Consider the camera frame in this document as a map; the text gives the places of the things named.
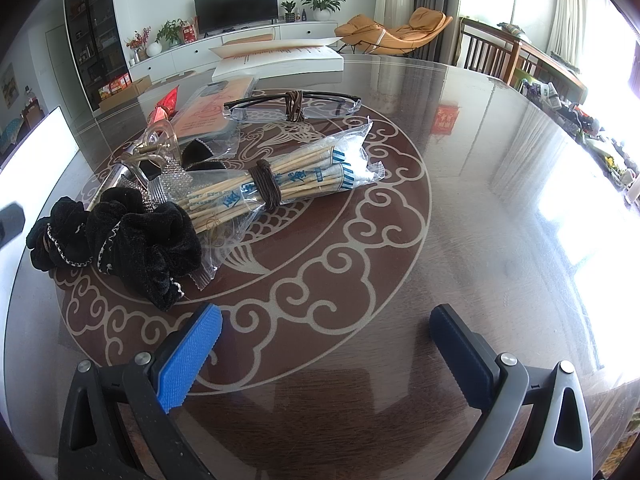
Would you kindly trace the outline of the bagged bamboo stick bundle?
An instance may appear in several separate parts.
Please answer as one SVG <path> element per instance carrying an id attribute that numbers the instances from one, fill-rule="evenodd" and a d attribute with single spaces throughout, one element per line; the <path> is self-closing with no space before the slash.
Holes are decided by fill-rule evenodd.
<path id="1" fill-rule="evenodd" d="M 202 170 L 179 205 L 200 238 L 203 259 L 221 263 L 241 243 L 262 214 L 300 200 L 341 192 L 382 180 L 380 162 L 371 162 L 364 141 L 373 122 L 339 131 L 247 170 Z"/>

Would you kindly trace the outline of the rhinestone bow hair clip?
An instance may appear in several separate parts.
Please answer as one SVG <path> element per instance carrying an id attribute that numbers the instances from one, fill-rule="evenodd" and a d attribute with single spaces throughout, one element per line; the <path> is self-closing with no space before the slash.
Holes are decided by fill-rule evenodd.
<path id="1" fill-rule="evenodd" d="M 137 163 L 142 174 L 142 198 L 148 211 L 186 198 L 193 178 L 174 158 L 152 157 Z"/>

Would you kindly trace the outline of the red envelope bundle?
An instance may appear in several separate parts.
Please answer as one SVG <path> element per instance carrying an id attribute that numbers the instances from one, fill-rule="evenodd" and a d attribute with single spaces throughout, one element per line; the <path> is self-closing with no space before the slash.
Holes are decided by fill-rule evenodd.
<path id="1" fill-rule="evenodd" d="M 152 125 L 154 122 L 159 122 L 160 120 L 169 120 L 176 114 L 178 89 L 179 87 L 171 89 L 166 96 L 163 96 L 155 104 L 148 116 L 148 119 L 146 120 L 148 125 Z"/>

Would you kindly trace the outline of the phone case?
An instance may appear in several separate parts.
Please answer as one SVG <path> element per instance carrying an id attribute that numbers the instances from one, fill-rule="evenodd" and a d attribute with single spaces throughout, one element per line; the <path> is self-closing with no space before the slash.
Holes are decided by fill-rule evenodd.
<path id="1" fill-rule="evenodd" d="M 248 76 L 211 82 L 198 89 L 171 119 L 179 143 L 232 131 L 235 123 L 224 117 L 224 104 L 247 98 L 255 84 L 256 79 Z"/>

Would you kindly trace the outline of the large white cardboard box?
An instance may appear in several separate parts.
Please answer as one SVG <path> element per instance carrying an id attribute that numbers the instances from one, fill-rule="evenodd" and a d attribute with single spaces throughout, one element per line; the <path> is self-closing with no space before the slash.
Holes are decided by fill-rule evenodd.
<path id="1" fill-rule="evenodd" d="M 79 151 L 58 108 L 29 133 L 1 167 L 1 324 L 6 325 L 26 235 Z"/>

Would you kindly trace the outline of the brown cardboard box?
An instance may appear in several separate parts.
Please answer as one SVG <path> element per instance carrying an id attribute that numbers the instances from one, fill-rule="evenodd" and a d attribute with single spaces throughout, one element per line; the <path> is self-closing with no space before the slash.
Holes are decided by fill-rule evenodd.
<path id="1" fill-rule="evenodd" d="M 115 107 L 121 106 L 122 104 L 137 99 L 142 95 L 142 93 L 144 93 L 146 90 L 149 90 L 151 86 L 152 80 L 149 75 L 135 80 L 126 88 L 123 88 L 119 92 L 102 100 L 99 105 L 100 111 L 102 113 L 106 113 L 108 110 L 112 110 Z"/>

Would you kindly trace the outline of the wooden slatted bench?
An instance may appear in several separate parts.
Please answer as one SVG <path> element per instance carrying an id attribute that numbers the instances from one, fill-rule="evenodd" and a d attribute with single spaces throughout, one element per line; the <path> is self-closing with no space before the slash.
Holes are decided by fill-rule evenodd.
<path id="1" fill-rule="evenodd" d="M 587 87 L 577 74 L 529 44 L 494 26 L 462 18 L 454 65 L 501 79 L 516 88 L 525 76 L 552 82 L 562 100 L 582 104 Z"/>

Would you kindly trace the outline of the orange lounge chair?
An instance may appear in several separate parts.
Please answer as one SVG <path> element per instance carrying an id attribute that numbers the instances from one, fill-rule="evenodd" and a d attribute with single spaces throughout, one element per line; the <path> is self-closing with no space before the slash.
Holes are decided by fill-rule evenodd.
<path id="1" fill-rule="evenodd" d="M 364 54 L 403 55 L 430 44 L 452 21 L 452 17 L 427 8 L 417 8 L 407 24 L 388 28 L 363 14 L 337 26 L 334 34 L 352 50 Z"/>

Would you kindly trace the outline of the white tv cabinet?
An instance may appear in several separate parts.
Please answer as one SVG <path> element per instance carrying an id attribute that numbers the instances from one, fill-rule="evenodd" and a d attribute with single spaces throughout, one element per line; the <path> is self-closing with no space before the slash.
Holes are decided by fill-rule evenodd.
<path id="1" fill-rule="evenodd" d="M 311 41 L 333 37 L 336 28 L 336 21 L 304 21 L 222 32 L 171 48 L 134 64 L 129 69 L 129 76 L 132 81 L 149 77 L 152 84 L 155 84 L 172 76 L 211 70 L 221 61 L 219 49 L 227 56 L 234 55 L 239 47 L 255 42 L 261 47 L 272 42 L 285 46 L 309 44 Z"/>

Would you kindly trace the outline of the white flat box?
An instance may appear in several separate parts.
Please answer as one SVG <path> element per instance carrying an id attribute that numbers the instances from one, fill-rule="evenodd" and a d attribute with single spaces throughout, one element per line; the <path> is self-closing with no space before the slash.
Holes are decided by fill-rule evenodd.
<path id="1" fill-rule="evenodd" d="M 265 79 L 344 70 L 344 58 L 332 46 L 336 37 L 244 41 L 211 48 L 220 61 L 212 81 L 251 76 Z"/>

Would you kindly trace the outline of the red flowers white vase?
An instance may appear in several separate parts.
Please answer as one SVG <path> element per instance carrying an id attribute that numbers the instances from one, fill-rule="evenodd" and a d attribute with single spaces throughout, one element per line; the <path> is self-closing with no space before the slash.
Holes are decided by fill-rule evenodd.
<path id="1" fill-rule="evenodd" d="M 139 61 L 160 55 L 163 47 L 158 40 L 151 40 L 151 29 L 143 27 L 141 32 L 134 32 L 134 36 L 126 41 L 126 47 L 134 52 L 134 57 Z"/>

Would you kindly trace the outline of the green plant left of tv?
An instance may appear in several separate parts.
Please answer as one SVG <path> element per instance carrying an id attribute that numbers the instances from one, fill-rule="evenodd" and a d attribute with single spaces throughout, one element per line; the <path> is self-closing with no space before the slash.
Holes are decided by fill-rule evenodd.
<path id="1" fill-rule="evenodd" d="M 156 41 L 162 44 L 166 49 L 181 46 L 184 43 L 183 26 L 186 21 L 182 18 L 166 21 L 156 34 Z"/>

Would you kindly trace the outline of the potted green plant right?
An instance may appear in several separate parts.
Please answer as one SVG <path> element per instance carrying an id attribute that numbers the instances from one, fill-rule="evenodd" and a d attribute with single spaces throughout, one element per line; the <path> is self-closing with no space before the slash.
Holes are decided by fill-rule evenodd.
<path id="1" fill-rule="evenodd" d="M 341 10 L 346 0 L 302 0 L 304 6 L 310 6 L 317 21 L 327 21 L 333 13 Z"/>

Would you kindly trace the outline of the small potted plant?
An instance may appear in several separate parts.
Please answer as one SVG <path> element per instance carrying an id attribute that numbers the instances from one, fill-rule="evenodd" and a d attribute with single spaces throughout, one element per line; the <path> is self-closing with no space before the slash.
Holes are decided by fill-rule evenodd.
<path id="1" fill-rule="evenodd" d="M 284 19 L 287 23 L 294 23 L 296 21 L 296 6 L 297 3 L 294 0 L 285 0 L 281 2 L 282 9 L 284 10 Z"/>

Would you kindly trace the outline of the black television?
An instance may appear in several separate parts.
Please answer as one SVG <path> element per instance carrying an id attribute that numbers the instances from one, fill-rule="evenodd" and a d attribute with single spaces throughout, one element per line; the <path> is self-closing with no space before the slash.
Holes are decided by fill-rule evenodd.
<path id="1" fill-rule="evenodd" d="M 210 32 L 236 25 L 275 20 L 279 13 L 278 0 L 194 0 L 198 31 Z"/>

